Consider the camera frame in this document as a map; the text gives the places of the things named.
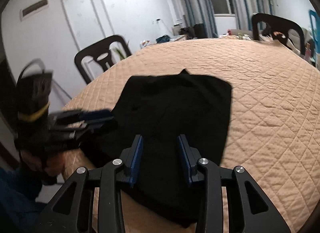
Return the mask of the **person's left hand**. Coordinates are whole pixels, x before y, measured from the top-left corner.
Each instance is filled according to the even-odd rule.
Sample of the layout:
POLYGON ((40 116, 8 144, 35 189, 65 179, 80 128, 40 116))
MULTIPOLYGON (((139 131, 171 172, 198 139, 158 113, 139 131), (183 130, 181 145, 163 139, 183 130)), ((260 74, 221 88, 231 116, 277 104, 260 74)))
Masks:
POLYGON ((24 163, 33 171, 44 171, 49 176, 58 176, 63 172, 65 167, 65 158, 63 153, 58 153, 48 159, 39 159, 27 151, 21 152, 21 157, 24 163))

